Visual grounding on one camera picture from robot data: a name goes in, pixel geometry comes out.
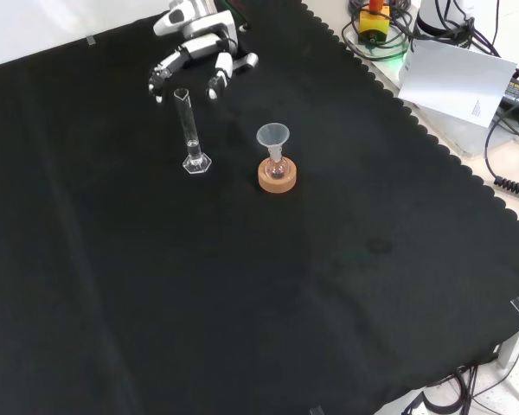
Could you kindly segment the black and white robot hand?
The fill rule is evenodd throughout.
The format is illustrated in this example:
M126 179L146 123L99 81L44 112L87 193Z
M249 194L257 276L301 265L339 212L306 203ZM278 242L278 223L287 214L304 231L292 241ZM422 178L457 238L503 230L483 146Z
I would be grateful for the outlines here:
M219 11L213 1L171 1L153 30L157 36L183 37L183 43L151 69L148 90L158 103L163 101L166 81L195 62L216 57L215 70L206 89L211 101L220 98L235 74L252 70L259 63L259 56L240 43L241 28L232 12Z

